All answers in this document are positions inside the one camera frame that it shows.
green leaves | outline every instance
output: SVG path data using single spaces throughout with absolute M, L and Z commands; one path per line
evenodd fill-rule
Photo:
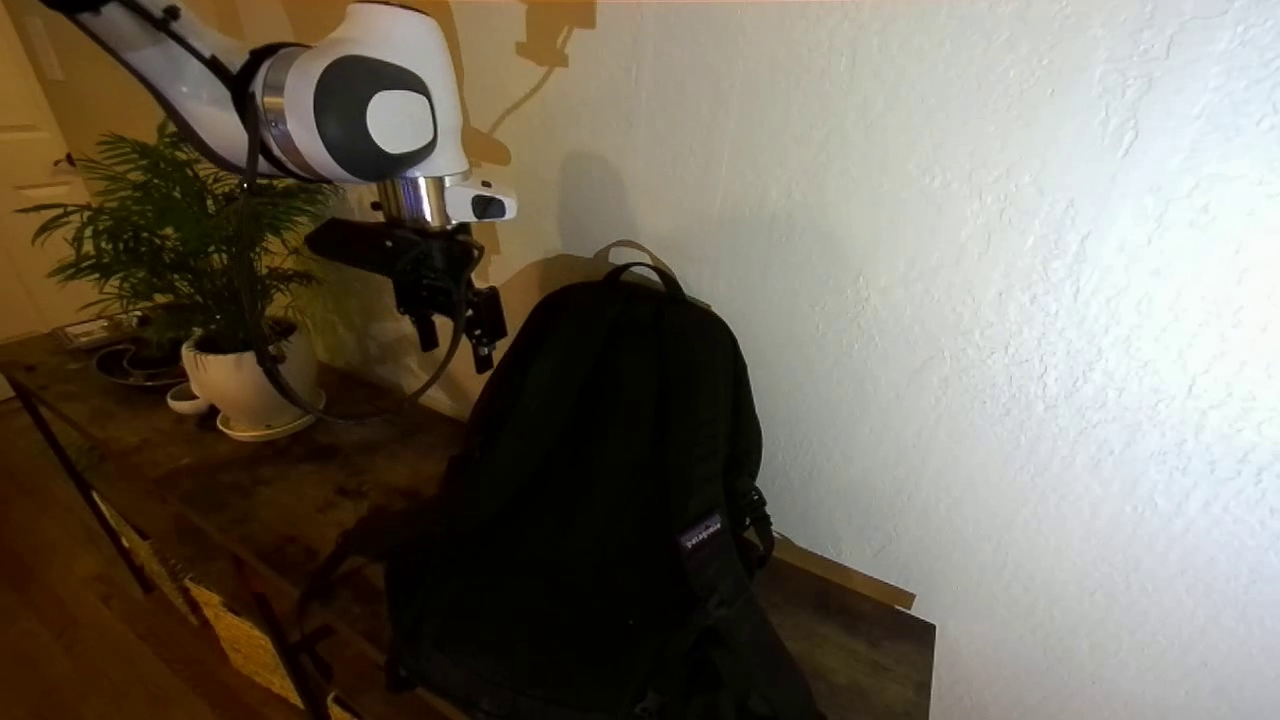
M 213 170 L 173 126 L 158 139 L 105 135 L 83 164 L 93 206 L 33 206 L 37 243 L 65 239 L 56 280 L 96 280 L 119 313 L 164 309 L 180 331 L 254 347 L 280 294 L 310 285 L 300 239 L 321 218 L 321 183 Z

wooden table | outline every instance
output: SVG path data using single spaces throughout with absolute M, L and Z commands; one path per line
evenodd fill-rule
M 342 374 L 325 378 L 337 417 L 277 443 L 236 443 L 213 422 L 180 422 L 164 398 L 101 381 L 93 357 L 65 351 L 56 342 L 0 347 L 0 374 L 54 449 L 68 449 L 65 470 L 89 500 L 105 496 L 184 578 L 234 595 L 248 574 L 277 609 L 297 602 L 315 559 L 363 511 L 437 491 L 459 443 L 457 422 Z M 930 715 L 934 624 L 798 564 L 773 564 L 756 595 L 834 720 Z M 362 711 L 457 715 L 424 694 L 382 690 L 375 574 L 344 574 L 325 622 L 337 630 L 325 651 L 337 665 L 332 685 Z

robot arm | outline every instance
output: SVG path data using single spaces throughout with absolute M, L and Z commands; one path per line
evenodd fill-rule
M 243 47 L 184 0 L 46 0 L 111 52 L 207 161 L 255 178 L 382 183 L 389 225 L 330 221 L 314 252 L 382 273 L 437 347 L 433 315 L 471 342 L 475 368 L 504 337 L 495 288 L 475 288 L 471 221 L 510 221 L 518 202 L 468 181 L 464 112 L 433 17 L 354 3 L 321 46 Z

black backpack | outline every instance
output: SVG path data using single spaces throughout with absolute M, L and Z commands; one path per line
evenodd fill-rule
M 743 357 L 644 269 L 543 298 L 441 491 L 315 574 L 386 559 L 391 685 L 485 720 L 820 715 L 747 587 L 773 529 Z

white wall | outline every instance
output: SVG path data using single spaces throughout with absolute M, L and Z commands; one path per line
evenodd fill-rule
M 542 67 L 457 3 L 485 127 Z M 1280 711 L 1280 3 L 615 3 L 492 275 L 657 243 L 786 531 L 921 591 L 940 720 Z

